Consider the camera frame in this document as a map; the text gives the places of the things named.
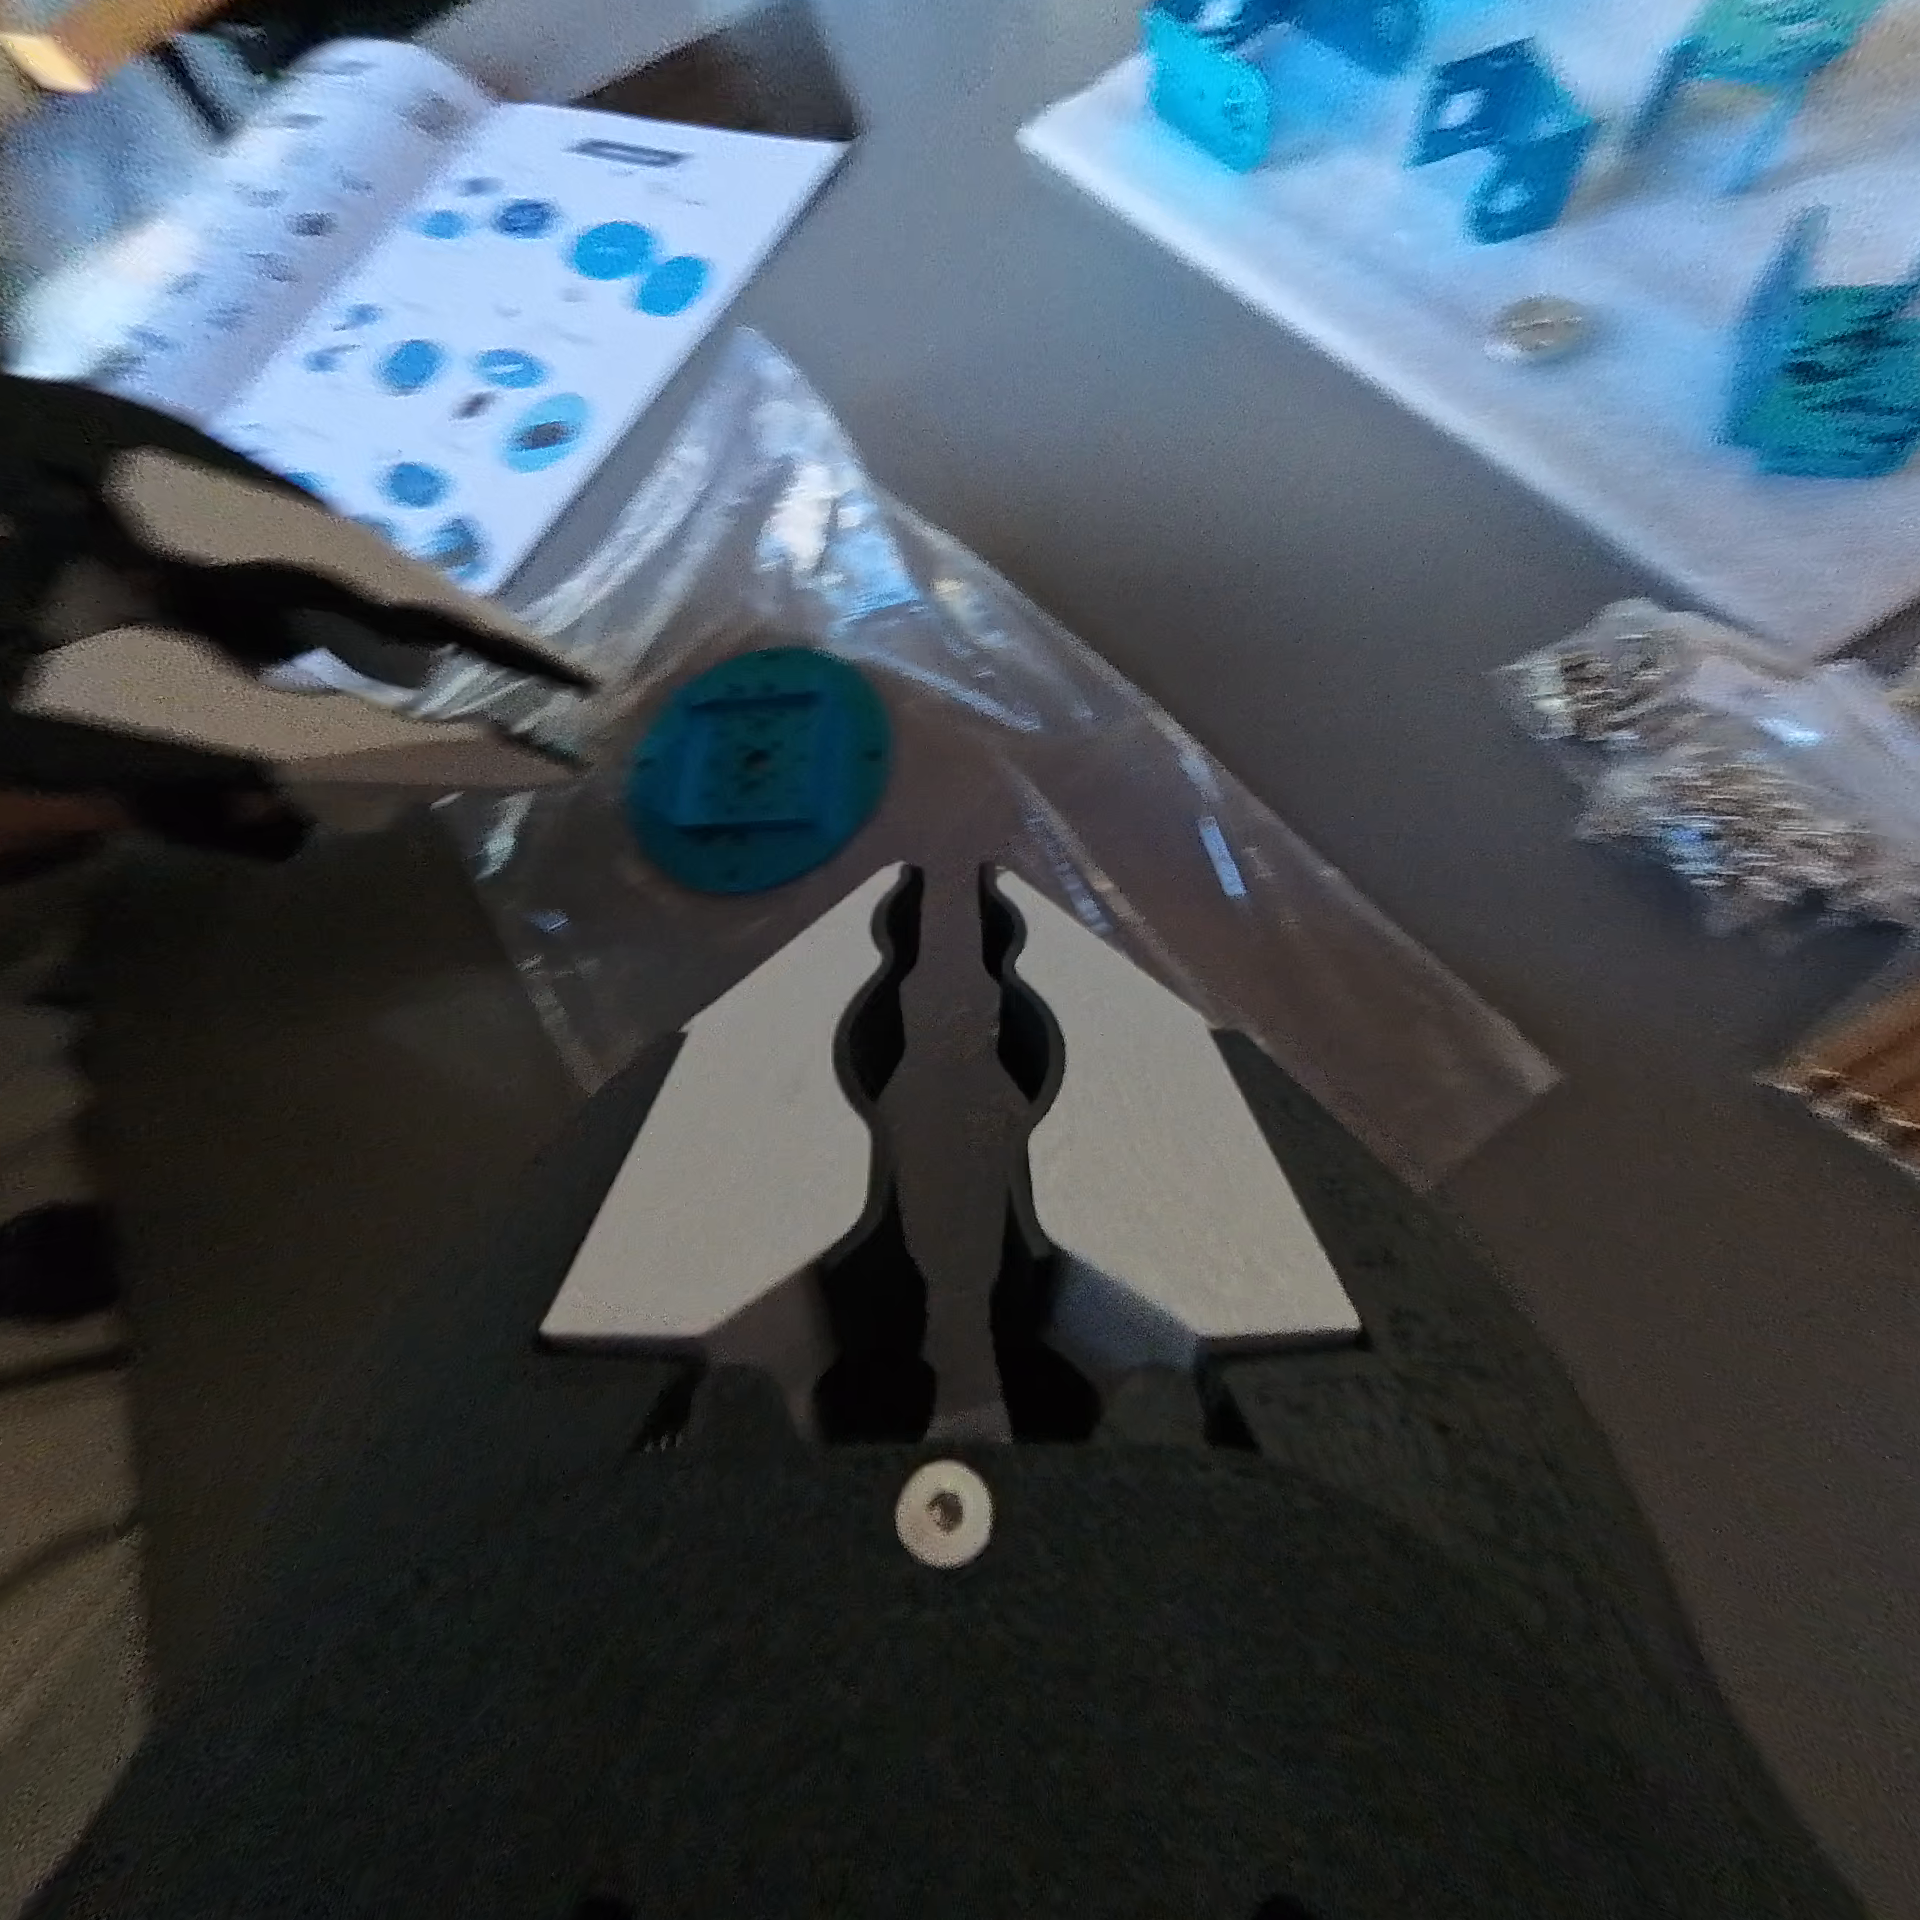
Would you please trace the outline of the assembly instruction sheet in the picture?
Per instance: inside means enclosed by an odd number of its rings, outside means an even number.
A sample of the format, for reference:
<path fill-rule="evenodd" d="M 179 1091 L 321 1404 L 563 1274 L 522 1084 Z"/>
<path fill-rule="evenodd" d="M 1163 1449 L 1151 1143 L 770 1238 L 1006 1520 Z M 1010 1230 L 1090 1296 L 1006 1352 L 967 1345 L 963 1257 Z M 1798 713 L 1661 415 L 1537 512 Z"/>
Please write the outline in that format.
<path fill-rule="evenodd" d="M 496 592 L 852 138 L 512 103 L 340 36 L 26 300 L 7 365 L 200 429 Z"/>

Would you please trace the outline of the long blue U bracket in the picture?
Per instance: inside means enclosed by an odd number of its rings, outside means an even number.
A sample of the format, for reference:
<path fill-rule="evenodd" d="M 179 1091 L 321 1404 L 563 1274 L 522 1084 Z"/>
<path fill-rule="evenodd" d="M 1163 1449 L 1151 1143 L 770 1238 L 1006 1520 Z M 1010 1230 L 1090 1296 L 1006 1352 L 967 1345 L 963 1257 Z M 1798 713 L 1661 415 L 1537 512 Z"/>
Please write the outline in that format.
<path fill-rule="evenodd" d="M 1246 36 L 1295 26 L 1369 74 L 1403 74 L 1427 38 L 1423 0 L 1247 0 Z"/>
<path fill-rule="evenodd" d="M 1305 143 L 1299 2 L 1163 0 L 1140 7 L 1147 107 L 1190 148 L 1255 175 Z"/>

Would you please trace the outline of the grey desk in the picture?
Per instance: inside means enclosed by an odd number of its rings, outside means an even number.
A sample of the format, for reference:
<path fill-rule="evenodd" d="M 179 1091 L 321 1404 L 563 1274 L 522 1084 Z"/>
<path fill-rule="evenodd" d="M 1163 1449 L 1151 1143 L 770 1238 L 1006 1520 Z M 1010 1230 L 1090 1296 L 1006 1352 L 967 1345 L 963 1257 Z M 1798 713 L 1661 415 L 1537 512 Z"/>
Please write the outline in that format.
<path fill-rule="evenodd" d="M 1485 668 L 1654 587 L 1017 151 L 1127 2 L 825 2 L 825 36 L 869 133 L 745 320 L 1564 1071 L 1452 1211 L 1796 1811 L 1915 1915 L 1915 1183 L 1755 1084 L 1886 941 L 1706 934 L 1582 847 Z M 393 1287 L 484 1248 L 576 1091 L 440 824 L 140 860 L 97 1071 L 172 1721 L 304 1416 L 363 1392 Z"/>

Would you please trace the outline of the white foam sheet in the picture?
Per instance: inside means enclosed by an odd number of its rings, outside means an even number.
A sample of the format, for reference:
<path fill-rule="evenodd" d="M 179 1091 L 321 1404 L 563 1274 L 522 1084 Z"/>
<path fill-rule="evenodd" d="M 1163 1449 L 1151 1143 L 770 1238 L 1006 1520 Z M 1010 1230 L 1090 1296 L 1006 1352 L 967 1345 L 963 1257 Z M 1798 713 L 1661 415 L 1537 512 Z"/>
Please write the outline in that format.
<path fill-rule="evenodd" d="M 1299 36 L 1305 143 L 1255 175 L 1156 120 L 1140 38 L 1017 138 L 1629 560 L 1790 658 L 1830 658 L 1915 602 L 1915 458 L 1866 481 L 1763 474 L 1720 442 L 1720 409 L 1743 307 L 1798 209 L 1828 204 L 1818 281 L 1893 281 L 1915 265 L 1915 2 L 1886 2 L 1814 82 L 1774 171 L 1735 196 L 1720 183 L 1768 107 L 1755 87 L 1693 85 L 1654 148 L 1619 156 L 1696 7 L 1427 2 L 1427 38 L 1392 82 Z M 1427 70 L 1516 36 L 1544 45 L 1598 143 L 1549 233 L 1475 245 L 1465 202 L 1485 161 L 1406 151 Z M 1493 363 L 1485 327 L 1528 297 L 1584 302 L 1584 349 Z"/>

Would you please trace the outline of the small blue angle bracket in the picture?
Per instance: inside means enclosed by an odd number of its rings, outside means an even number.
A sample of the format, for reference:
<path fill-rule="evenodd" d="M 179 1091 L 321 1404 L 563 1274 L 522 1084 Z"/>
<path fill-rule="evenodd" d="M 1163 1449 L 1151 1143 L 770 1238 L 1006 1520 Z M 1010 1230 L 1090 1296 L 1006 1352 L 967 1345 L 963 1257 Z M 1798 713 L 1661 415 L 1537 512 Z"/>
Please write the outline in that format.
<path fill-rule="evenodd" d="M 1475 245 L 1549 233 L 1594 156 L 1598 115 L 1572 95 L 1537 36 L 1459 53 L 1427 70 L 1406 167 L 1483 156 L 1465 202 Z"/>

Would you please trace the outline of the pile of small hardware bags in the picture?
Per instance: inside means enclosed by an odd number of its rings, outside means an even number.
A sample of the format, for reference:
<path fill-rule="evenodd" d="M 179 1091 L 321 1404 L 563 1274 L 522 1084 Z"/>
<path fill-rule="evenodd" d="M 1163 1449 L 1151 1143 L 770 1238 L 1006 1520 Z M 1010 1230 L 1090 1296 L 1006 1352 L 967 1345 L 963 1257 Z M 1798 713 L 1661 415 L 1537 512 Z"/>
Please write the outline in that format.
<path fill-rule="evenodd" d="M 1706 612 L 1619 599 L 1491 681 L 1574 774 L 1574 835 L 1654 862 L 1711 929 L 1902 941 L 1763 1084 L 1915 1175 L 1915 654 L 1790 660 Z"/>

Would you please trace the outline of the blue square metal bracket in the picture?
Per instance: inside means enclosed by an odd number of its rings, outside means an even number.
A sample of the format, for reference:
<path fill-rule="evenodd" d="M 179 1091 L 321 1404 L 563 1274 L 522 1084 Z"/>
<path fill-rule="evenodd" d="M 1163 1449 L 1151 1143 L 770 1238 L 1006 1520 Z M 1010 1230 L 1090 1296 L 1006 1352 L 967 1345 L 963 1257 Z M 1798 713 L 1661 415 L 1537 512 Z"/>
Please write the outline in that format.
<path fill-rule="evenodd" d="M 720 694 L 683 708 L 661 809 L 683 833 L 814 827 L 831 715 L 819 691 Z"/>

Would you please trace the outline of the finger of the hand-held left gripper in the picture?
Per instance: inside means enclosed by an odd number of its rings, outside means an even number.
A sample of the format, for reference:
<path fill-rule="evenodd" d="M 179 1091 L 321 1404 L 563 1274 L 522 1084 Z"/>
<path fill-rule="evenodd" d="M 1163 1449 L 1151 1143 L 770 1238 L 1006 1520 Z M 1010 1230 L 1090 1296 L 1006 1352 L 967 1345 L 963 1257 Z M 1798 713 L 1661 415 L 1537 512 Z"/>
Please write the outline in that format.
<path fill-rule="evenodd" d="M 134 449 L 107 463 L 107 521 L 152 612 L 245 660 L 283 660 L 302 626 L 363 634 L 403 658 L 473 658 L 558 691 L 590 677 L 542 648 L 494 599 L 407 560 L 304 494 Z"/>
<path fill-rule="evenodd" d="M 569 781 L 563 757 L 484 722 L 425 722 L 355 691 L 274 691 L 211 638 L 114 626 L 42 654 L 19 713 L 114 738 L 266 767 L 297 789 L 522 791 Z"/>

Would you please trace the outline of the green round plate with bracket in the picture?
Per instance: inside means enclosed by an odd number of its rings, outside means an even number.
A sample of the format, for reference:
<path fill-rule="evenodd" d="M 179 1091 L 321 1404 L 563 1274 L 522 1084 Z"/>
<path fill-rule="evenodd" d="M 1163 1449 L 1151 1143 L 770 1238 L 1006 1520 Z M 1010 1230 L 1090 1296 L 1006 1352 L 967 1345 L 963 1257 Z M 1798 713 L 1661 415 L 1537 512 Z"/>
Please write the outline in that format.
<path fill-rule="evenodd" d="M 1855 53 L 1878 0 L 1711 0 L 1661 60 L 1629 115 L 1619 156 L 1642 161 L 1693 85 L 1743 85 L 1768 99 L 1720 193 L 1752 193 L 1777 161 L 1810 87 Z"/>

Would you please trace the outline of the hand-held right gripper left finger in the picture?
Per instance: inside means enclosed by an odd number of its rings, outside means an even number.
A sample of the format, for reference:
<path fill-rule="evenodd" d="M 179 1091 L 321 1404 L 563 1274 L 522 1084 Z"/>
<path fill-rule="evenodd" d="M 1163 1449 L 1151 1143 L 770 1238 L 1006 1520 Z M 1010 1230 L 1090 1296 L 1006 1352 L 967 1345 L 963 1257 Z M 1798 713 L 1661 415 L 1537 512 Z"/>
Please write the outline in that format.
<path fill-rule="evenodd" d="M 882 862 L 676 1033 L 542 1342 L 825 1369 L 830 1266 L 882 1221 L 921 871 Z"/>

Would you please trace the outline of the black flat pad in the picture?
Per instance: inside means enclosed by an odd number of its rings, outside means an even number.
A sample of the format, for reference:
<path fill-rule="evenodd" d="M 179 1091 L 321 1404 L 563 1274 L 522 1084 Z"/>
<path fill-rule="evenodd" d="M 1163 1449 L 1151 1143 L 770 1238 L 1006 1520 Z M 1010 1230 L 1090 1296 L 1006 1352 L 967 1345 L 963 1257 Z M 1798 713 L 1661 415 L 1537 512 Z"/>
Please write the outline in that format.
<path fill-rule="evenodd" d="M 702 26 L 575 107 L 842 148 L 863 133 L 819 14 L 802 0 L 754 2 L 733 23 Z"/>

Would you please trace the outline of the clear plastic bag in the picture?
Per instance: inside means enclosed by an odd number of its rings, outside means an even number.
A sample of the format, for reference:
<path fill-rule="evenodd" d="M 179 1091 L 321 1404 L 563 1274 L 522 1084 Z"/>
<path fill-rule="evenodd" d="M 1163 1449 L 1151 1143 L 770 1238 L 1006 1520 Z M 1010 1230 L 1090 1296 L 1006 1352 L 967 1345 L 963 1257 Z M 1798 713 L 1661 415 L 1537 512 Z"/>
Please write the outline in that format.
<path fill-rule="evenodd" d="M 596 681 L 590 700 L 440 668 L 428 708 L 515 722 L 575 748 L 584 774 L 446 799 L 443 827 L 584 1091 L 887 860 L 1017 871 L 1257 1044 L 1409 1186 L 1446 1183 L 1564 1084 L 1127 677 L 897 500 L 748 327 L 609 536 L 522 623 Z M 819 871 L 694 893 L 637 851 L 626 762 L 681 686 L 775 642 L 876 691 L 897 771 Z"/>

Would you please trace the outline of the perforated blue U bracket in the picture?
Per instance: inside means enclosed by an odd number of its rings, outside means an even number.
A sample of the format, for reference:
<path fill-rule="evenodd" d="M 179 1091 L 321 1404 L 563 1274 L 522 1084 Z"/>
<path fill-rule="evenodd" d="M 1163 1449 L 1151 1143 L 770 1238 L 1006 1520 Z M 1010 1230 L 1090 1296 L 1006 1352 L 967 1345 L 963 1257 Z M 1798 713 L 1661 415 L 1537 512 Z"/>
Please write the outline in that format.
<path fill-rule="evenodd" d="M 1920 442 L 1920 273 L 1818 281 L 1821 245 L 1828 204 L 1810 204 L 1755 281 L 1734 337 L 1720 442 L 1763 474 L 1889 479 Z"/>

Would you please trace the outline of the teal round metal plate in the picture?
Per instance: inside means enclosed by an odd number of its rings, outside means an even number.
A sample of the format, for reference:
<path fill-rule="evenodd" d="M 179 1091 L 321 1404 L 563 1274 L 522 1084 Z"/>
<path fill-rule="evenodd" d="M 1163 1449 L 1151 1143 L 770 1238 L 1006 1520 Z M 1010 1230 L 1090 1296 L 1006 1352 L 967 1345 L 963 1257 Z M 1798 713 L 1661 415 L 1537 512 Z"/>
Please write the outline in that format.
<path fill-rule="evenodd" d="M 681 722 L 700 700 L 819 691 L 831 715 L 825 762 L 825 816 L 814 827 L 706 827 L 683 833 L 661 809 L 676 771 Z M 694 893 L 765 893 L 830 870 L 876 816 L 897 767 L 897 723 L 876 686 L 819 648 L 780 642 L 720 658 L 683 681 L 626 762 L 624 816 L 637 851 Z"/>

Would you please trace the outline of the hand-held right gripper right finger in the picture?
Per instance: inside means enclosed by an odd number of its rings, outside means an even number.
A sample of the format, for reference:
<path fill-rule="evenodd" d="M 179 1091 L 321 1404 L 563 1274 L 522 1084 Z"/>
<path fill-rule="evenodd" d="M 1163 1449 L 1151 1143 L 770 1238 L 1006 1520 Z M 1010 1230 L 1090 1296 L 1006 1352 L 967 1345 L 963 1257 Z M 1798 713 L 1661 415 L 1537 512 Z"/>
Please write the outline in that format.
<path fill-rule="evenodd" d="M 994 970 L 1039 1084 L 1021 1221 L 1084 1369 L 1341 1352 L 1362 1315 L 1203 1012 L 1006 870 Z"/>

